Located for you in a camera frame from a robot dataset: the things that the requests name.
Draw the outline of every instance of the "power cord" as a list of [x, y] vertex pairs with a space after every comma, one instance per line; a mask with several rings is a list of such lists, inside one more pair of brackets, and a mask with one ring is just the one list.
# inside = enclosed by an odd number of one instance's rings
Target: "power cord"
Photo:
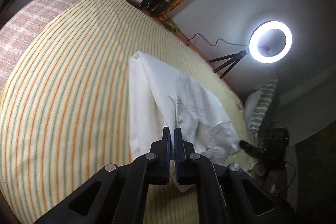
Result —
[[190, 40], [191, 40], [191, 39], [194, 39], [196, 35], [199, 35], [200, 37], [202, 37], [202, 38], [208, 43], [208, 45], [211, 46], [211, 47], [215, 47], [215, 45], [217, 44], [217, 42], [218, 42], [219, 40], [222, 40], [224, 43], [229, 44], [229, 45], [248, 47], [247, 45], [243, 45], [243, 44], [234, 44], [234, 43], [227, 42], [227, 41], [225, 41], [223, 38], [219, 38], [219, 39], [217, 39], [216, 43], [215, 43], [214, 45], [212, 45], [212, 44], [210, 44], [210, 42], [209, 42], [203, 35], [201, 35], [200, 33], [196, 33], [192, 38], [189, 38], [189, 39], [186, 41], [186, 45], [187, 45], [187, 46], [190, 46]]
[[290, 181], [290, 183], [288, 184], [287, 188], [286, 188], [286, 191], [288, 190], [288, 188], [292, 185], [293, 181], [294, 181], [294, 178], [296, 177], [296, 168], [294, 166], [294, 164], [292, 164], [291, 162], [286, 162], [287, 164], [291, 165], [294, 169], [294, 176], [292, 178], [292, 180]]

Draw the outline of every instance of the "folded white garment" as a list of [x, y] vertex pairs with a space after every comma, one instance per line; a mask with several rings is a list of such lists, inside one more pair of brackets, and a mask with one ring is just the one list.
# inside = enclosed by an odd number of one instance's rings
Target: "folded white garment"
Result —
[[168, 126], [214, 163], [239, 151], [238, 138], [219, 99], [195, 79], [137, 52], [129, 60], [130, 150], [132, 160], [149, 152]]

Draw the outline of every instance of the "silver screw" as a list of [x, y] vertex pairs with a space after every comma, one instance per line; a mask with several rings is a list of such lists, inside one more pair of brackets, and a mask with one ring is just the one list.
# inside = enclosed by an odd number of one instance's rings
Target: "silver screw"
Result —
[[229, 168], [230, 168], [231, 171], [234, 171], [234, 172], [237, 172], [240, 169], [238, 164], [230, 164]]
[[154, 160], [156, 158], [156, 155], [152, 152], [146, 154], [146, 159], [148, 160]]
[[198, 160], [201, 156], [199, 155], [199, 153], [191, 153], [189, 155], [189, 157], [192, 159], [192, 160]]
[[112, 171], [114, 171], [116, 168], [117, 168], [117, 167], [116, 167], [114, 164], [106, 164], [106, 165], [105, 165], [105, 170], [106, 170], [107, 172], [112, 172]]

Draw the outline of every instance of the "striped fabric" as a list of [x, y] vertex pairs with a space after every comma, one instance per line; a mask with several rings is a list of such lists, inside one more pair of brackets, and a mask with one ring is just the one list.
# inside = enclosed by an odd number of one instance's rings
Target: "striped fabric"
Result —
[[[83, 0], [34, 39], [1, 98], [0, 186], [22, 223], [33, 223], [107, 163], [130, 163], [127, 64], [136, 51], [196, 78], [248, 140], [237, 96], [174, 35], [125, 0]], [[253, 164], [242, 152], [226, 163], [232, 161]], [[144, 223], [197, 219], [195, 190], [150, 187]]]
[[266, 85], [263, 85], [260, 88], [261, 91], [260, 99], [258, 100], [258, 103], [253, 111], [252, 122], [249, 128], [250, 134], [254, 136], [255, 144], [258, 143], [257, 138], [259, 128], [266, 116], [269, 106], [272, 103], [273, 97], [277, 90], [278, 82], [279, 82], [278, 77], [276, 77], [271, 82], [267, 83]]
[[43, 30], [60, 13], [82, 0], [33, 0], [0, 30], [0, 96], [17, 61]]

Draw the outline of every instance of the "white light ring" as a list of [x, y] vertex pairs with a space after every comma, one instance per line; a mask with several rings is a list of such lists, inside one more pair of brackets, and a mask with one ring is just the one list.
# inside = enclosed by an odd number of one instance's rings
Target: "white light ring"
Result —
[[[263, 56], [258, 50], [258, 42], [260, 38], [265, 34], [265, 32], [272, 29], [278, 29], [285, 34], [286, 44], [283, 50], [277, 55], [271, 57]], [[292, 46], [292, 40], [293, 40], [292, 33], [284, 23], [279, 21], [269, 21], [260, 25], [252, 34], [249, 44], [249, 50], [255, 60], [261, 63], [273, 63], [279, 61], [289, 52]]]

